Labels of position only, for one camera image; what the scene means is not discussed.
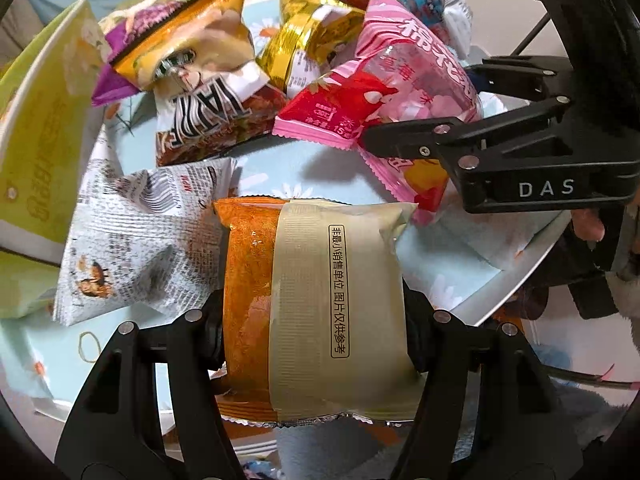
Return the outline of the right hand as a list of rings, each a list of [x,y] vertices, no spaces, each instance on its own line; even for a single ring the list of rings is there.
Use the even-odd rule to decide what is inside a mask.
[[[605,234],[605,227],[594,209],[573,210],[574,232],[578,238],[586,242],[600,242]]]

